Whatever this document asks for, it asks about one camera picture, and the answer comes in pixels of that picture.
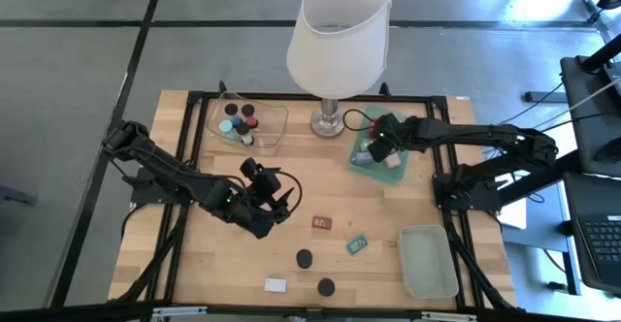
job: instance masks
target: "white eraser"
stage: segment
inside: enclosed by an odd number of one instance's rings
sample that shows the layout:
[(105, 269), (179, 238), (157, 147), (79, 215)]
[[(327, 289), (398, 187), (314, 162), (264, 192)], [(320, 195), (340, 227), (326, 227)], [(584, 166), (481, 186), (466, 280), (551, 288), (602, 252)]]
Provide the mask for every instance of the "white eraser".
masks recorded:
[(284, 278), (265, 278), (265, 291), (284, 293), (287, 290), (287, 280)]
[(384, 164), (386, 168), (395, 168), (401, 165), (401, 158), (399, 158), (398, 153), (391, 153), (384, 159)]

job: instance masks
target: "black round puck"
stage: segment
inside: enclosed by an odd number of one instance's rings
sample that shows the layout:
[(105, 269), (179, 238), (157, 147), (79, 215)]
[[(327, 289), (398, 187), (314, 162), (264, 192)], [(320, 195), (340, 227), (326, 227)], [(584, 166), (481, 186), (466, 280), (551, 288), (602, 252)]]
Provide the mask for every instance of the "black round puck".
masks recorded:
[(242, 106), (242, 114), (246, 117), (254, 114), (254, 107), (251, 104), (245, 104)]
[(295, 259), (298, 261), (300, 268), (308, 269), (312, 264), (312, 253), (308, 249), (300, 249)]
[(334, 281), (330, 278), (323, 278), (322, 280), (319, 281), (319, 284), (317, 284), (317, 290), (319, 291), (319, 294), (321, 294), (322, 296), (330, 297), (331, 295), (334, 294), (334, 290), (335, 290)]
[(224, 107), (224, 112), (228, 115), (235, 115), (237, 113), (237, 105), (229, 104)]

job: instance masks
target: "black cap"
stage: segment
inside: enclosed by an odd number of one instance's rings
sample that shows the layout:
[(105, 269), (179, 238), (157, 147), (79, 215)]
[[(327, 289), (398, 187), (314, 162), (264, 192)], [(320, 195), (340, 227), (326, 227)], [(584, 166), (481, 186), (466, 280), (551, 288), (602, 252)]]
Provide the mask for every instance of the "black cap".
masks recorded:
[(308, 269), (312, 264), (312, 253), (308, 249), (301, 249), (295, 256), (298, 266), (302, 269)]
[(245, 104), (242, 106), (242, 114), (246, 117), (254, 114), (254, 107), (251, 104)]
[(224, 112), (228, 115), (234, 115), (235, 113), (237, 113), (237, 105), (235, 104), (229, 104), (227, 106), (224, 107)]
[(245, 122), (238, 124), (237, 127), (235, 127), (235, 129), (237, 129), (237, 134), (239, 135), (246, 135), (250, 133), (250, 127)]
[(323, 278), (319, 281), (319, 284), (317, 284), (317, 290), (319, 291), (319, 294), (324, 297), (330, 297), (331, 295), (333, 295), (334, 289), (334, 281), (330, 278)]

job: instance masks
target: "white lampshade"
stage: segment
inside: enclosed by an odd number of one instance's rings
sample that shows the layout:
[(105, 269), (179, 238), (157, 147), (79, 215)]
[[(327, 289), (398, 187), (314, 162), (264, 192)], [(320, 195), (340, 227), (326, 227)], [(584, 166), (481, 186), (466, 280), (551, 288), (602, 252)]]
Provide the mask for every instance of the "white lampshade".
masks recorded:
[(369, 89), (386, 68), (391, 0), (302, 0), (287, 68), (306, 91), (342, 99)]

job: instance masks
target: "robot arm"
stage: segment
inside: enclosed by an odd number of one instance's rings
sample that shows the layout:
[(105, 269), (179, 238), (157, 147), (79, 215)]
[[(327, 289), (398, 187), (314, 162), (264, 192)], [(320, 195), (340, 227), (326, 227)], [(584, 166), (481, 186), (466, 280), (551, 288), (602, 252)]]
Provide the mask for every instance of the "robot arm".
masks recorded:
[(449, 124), (433, 118), (408, 117), (403, 123), (385, 114), (372, 128), (376, 140), (369, 152), (376, 162), (393, 150), (424, 152), (429, 147), (457, 144), (496, 147), (505, 153), (479, 164), (460, 164), (449, 175), (434, 176), (436, 201), (447, 209), (498, 210), (495, 177), (518, 170), (530, 173), (551, 168), (558, 148), (554, 140), (536, 129), (512, 124)]
[[(155, 145), (148, 137), (147, 128), (140, 123), (121, 122), (103, 141), (103, 149), (111, 159), (137, 161), (170, 195), (187, 202), (197, 201), (211, 215), (241, 226), (257, 239), (267, 236), (275, 223), (284, 221), (290, 214), (287, 198), (293, 189), (278, 200), (273, 197), (280, 190), (277, 174), (287, 174), (279, 168), (264, 168), (252, 158), (246, 159), (240, 168), (252, 181), (248, 188), (243, 188), (230, 177), (202, 174), (181, 163)], [(266, 203), (270, 210), (261, 208)]]

